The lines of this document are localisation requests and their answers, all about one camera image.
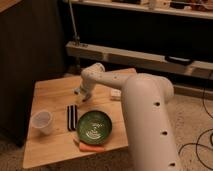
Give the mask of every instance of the wooden table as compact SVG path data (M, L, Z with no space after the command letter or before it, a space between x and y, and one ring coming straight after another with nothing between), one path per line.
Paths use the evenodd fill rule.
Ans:
M136 72L134 69L116 72ZM73 142L73 134L67 130L67 106L74 104L77 95L73 90L81 83L80 76L66 77L48 81L39 81L35 85L31 115L47 109L54 115L54 130L49 136L29 126L24 152L23 168L51 164L68 159L91 155L91 152L80 152ZM113 123L112 133L104 144L106 150L127 147L123 115L120 101L110 100L110 88L96 85L92 98L78 110L79 115L92 109L106 112Z

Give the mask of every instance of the carrot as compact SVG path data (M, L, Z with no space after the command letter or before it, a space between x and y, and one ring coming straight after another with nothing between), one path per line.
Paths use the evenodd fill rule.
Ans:
M93 145L88 145L83 142L79 142L79 150L82 152L104 152L105 148L102 146L93 146Z

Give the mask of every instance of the black cable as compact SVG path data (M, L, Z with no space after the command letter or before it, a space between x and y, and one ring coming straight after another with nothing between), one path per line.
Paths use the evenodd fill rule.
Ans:
M208 111L208 109L207 109L207 107L206 107L206 104L205 104L206 88L207 88L207 86L208 86L208 82L209 82L209 80L210 80L212 74L213 74L213 70L210 71L210 73L209 73L209 75L208 75L208 79L207 79L206 84L205 84L205 86L204 86L203 94L202 94L202 103L203 103L203 107L204 107L204 109L205 109L205 112L213 119L213 115ZM179 149L178 154L180 155L181 151L182 151L186 146L188 146L188 145L195 145L195 153L196 153L196 157L198 158L198 161L199 161L204 167L206 167L207 169L213 170L212 167L208 166L207 164L205 164L205 163L201 160L201 158L200 158L200 156L199 156L199 154L198 154L198 146L201 146L201 147L204 147L204 148L206 148L206 149L208 149L208 150L213 151L213 148L210 148L210 147L208 147L208 146L206 146L206 145L203 145L203 144L199 144L199 141L200 141L200 139L202 138L202 136L203 136L204 134L210 132L210 131L213 131L213 129L208 129L208 130L202 132L202 133L199 135L199 137L198 137L196 143L186 143L186 144L182 145L181 148ZM210 138L210 144L211 144L211 146L213 147L213 132L211 133L211 135L210 135L209 138Z
M198 147L198 144L199 144L199 141L200 141L200 139L201 139L201 137L202 137L204 134L206 134L207 132L210 132L210 131L213 131L213 129L208 129L208 130L204 131L202 134L200 134L200 136L198 137L197 142L196 142L195 153L196 153L196 156L197 156L199 162L200 162L204 167L206 167L206 168L209 169L209 170L213 170L212 167L208 166L207 164L205 164L205 163L201 160L201 158L200 158L200 156L199 156L199 154L198 154L198 148L197 148L197 147Z
M197 145L197 146L204 147L204 148L206 148L206 149L208 149L208 150L213 151L213 148L210 148L210 147L208 147L208 146L206 146L206 145L203 145L203 144L198 144L198 143L186 143L186 144L184 144L184 145L182 145L182 146L180 147L180 149L179 149L179 151L178 151L178 154L180 155L180 154L181 154L181 151L182 151L186 146L189 146L189 145Z

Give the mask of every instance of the green bowl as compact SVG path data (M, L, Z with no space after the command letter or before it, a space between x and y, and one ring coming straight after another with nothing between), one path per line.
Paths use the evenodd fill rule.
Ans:
M106 113L98 110L86 112L77 123L79 139L90 145L104 143L111 131L111 119Z

